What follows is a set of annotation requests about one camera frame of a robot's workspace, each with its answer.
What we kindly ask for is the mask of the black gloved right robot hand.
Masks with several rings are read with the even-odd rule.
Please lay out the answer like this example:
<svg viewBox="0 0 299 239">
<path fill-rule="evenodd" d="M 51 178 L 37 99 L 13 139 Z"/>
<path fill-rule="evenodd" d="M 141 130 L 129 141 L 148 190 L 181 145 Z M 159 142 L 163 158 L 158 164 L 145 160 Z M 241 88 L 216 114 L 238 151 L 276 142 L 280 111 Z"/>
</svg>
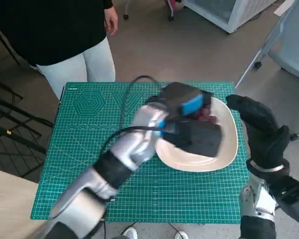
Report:
<svg viewBox="0 0 299 239">
<path fill-rule="evenodd" d="M 272 111 L 249 97 L 229 95 L 228 108 L 238 111 L 247 130 L 250 159 L 259 167 L 271 169 L 282 164 L 290 142 L 288 126 L 279 126 Z"/>
</svg>

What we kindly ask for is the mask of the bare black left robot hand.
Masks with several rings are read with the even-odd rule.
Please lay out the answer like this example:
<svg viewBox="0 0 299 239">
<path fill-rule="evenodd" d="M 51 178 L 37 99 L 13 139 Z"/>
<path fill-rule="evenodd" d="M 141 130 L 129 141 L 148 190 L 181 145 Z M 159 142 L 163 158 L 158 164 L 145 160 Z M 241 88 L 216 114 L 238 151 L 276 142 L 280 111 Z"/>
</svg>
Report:
<svg viewBox="0 0 299 239">
<path fill-rule="evenodd" d="M 212 92 L 200 88 L 172 82 L 161 88 L 156 96 L 147 99 L 146 104 L 155 105 L 169 113 L 169 117 L 186 117 L 197 113 L 211 104 Z"/>
</svg>

